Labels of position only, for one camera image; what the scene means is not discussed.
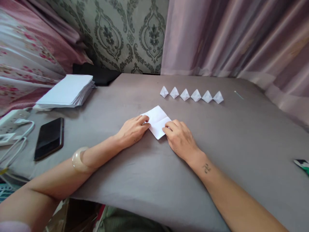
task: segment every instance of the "bangle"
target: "bangle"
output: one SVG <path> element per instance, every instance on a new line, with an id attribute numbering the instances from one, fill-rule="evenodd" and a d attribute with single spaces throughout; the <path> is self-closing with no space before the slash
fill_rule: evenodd
<path id="1" fill-rule="evenodd" d="M 88 147 L 82 147 L 79 148 L 72 157 L 72 164 L 76 171 L 82 172 L 82 173 L 93 173 L 97 169 L 96 168 L 90 168 L 83 164 L 81 161 L 82 156 L 84 155 L 85 151 L 88 149 Z"/>

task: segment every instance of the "patterned wall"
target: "patterned wall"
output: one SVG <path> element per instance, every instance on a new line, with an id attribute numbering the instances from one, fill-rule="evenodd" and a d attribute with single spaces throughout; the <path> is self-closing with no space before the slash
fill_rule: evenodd
<path id="1" fill-rule="evenodd" d="M 160 73 L 168 0 L 46 0 L 85 35 L 95 65 Z"/>

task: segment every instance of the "black phone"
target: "black phone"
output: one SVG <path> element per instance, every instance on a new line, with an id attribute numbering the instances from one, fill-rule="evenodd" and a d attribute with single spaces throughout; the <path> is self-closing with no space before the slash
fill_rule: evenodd
<path id="1" fill-rule="evenodd" d="M 41 126 L 34 161 L 40 161 L 63 147 L 64 118 Z"/>

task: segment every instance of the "hand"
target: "hand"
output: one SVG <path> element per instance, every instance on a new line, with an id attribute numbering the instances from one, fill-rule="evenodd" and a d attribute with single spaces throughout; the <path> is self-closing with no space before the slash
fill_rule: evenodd
<path id="1" fill-rule="evenodd" d="M 162 130 L 167 136 L 171 149 L 187 163 L 202 153 L 184 122 L 178 120 L 167 122 Z"/>
<path id="2" fill-rule="evenodd" d="M 122 149 L 132 146 L 142 138 L 145 131 L 150 127 L 149 123 L 145 123 L 144 125 L 143 123 L 148 121 L 148 116 L 139 115 L 129 119 L 123 124 L 120 131 L 115 135 Z"/>

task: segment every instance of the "origami pyramid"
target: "origami pyramid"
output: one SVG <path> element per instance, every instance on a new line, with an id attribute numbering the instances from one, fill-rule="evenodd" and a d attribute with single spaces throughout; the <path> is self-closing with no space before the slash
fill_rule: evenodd
<path id="1" fill-rule="evenodd" d="M 188 93 L 188 90 L 185 89 L 185 90 L 183 91 L 183 93 L 180 95 L 180 97 L 181 97 L 184 101 L 188 100 L 188 99 L 190 98 L 190 95 L 189 95 L 189 93 Z"/>
<path id="2" fill-rule="evenodd" d="M 223 97 L 220 91 L 217 92 L 217 94 L 213 97 L 213 100 L 218 104 L 223 101 Z"/>
<path id="3" fill-rule="evenodd" d="M 193 94 L 191 95 L 191 98 L 196 102 L 200 100 L 202 97 L 200 95 L 200 92 L 198 90 L 195 90 Z"/>
<path id="4" fill-rule="evenodd" d="M 170 95 L 172 96 L 173 99 L 175 99 L 177 96 L 179 96 L 179 93 L 178 93 L 178 90 L 176 89 L 176 87 L 173 88 Z"/>
<path id="5" fill-rule="evenodd" d="M 202 99 L 207 103 L 209 103 L 212 100 L 212 96 L 210 95 L 210 92 L 208 90 L 206 91 Z"/>
<path id="6" fill-rule="evenodd" d="M 162 90 L 161 90 L 161 92 L 160 92 L 160 95 L 161 95 L 162 97 L 164 97 L 164 98 L 168 95 L 168 91 L 167 91 L 167 89 L 165 88 L 165 86 L 163 86 L 163 88 L 162 88 Z"/>

